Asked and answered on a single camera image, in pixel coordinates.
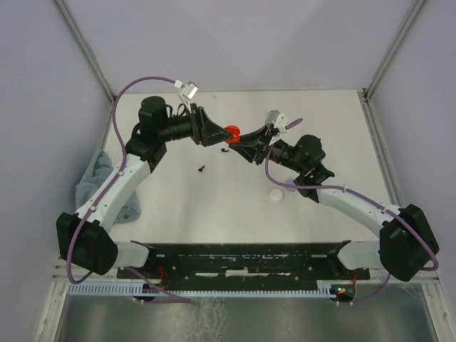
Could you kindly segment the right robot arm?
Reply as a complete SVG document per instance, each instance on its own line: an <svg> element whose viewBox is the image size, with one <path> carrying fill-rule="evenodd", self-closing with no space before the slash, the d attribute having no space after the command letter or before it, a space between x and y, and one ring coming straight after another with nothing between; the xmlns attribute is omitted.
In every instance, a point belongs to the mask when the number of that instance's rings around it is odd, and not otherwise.
<svg viewBox="0 0 456 342"><path fill-rule="evenodd" d="M226 129L231 135L229 148L248 162L264 166L274 162L298 175L285 183L266 173L275 185L293 188L301 196L345 214L375 235L373 242L344 242L326 262L332 277L342 279L357 269L384 269L400 281L410 281L420 271L438 269L440 248L421 208L384 203L348 186L323 165L326 154L320 138L303 135L290 145L279 137L286 128L272 124L246 135L233 125Z"/></svg>

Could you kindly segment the white earbud charging case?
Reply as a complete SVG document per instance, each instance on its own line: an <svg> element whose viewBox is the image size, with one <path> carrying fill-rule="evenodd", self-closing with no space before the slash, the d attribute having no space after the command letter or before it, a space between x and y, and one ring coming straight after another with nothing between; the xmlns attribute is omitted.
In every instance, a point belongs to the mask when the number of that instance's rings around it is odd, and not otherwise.
<svg viewBox="0 0 456 342"><path fill-rule="evenodd" d="M280 202L284 198L284 193L279 189L272 189L269 193L269 197L273 202Z"/></svg>

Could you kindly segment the purple round case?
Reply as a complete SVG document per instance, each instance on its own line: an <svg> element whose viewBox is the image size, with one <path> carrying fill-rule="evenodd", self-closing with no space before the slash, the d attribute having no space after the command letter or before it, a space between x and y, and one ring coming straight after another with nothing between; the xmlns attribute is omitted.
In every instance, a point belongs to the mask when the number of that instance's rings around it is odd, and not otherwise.
<svg viewBox="0 0 456 342"><path fill-rule="evenodd" d="M296 188L295 188L295 184L294 184L294 180L293 179L288 179L287 181L285 181L285 184L286 184L286 189L290 192L295 192L296 191Z"/></svg>

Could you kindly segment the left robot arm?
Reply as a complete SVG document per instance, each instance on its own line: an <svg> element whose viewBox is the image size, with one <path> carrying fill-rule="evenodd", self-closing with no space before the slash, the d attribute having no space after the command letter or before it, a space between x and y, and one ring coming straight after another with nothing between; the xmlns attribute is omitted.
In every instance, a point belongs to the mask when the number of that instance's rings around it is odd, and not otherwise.
<svg viewBox="0 0 456 342"><path fill-rule="evenodd" d="M170 116L164 98L145 98L139 122L122 146L123 158L96 193L74 214L57 219L58 245L68 267L82 267L104 275L112 268L132 266L143 278L157 271L150 248L135 242L114 242L109 235L115 218L136 188L156 169L167 152L166 144L191 138L203 147L232 139L232 132L212 122L203 107L190 104L188 114Z"/></svg>

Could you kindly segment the red round case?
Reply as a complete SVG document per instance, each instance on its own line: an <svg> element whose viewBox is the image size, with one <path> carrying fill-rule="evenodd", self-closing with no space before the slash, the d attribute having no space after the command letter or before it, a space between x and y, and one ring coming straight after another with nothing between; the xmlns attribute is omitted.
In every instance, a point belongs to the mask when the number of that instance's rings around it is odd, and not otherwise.
<svg viewBox="0 0 456 342"><path fill-rule="evenodd" d="M231 135L229 139L225 140L228 145L241 142L241 130L236 125L228 125L224 129Z"/></svg>

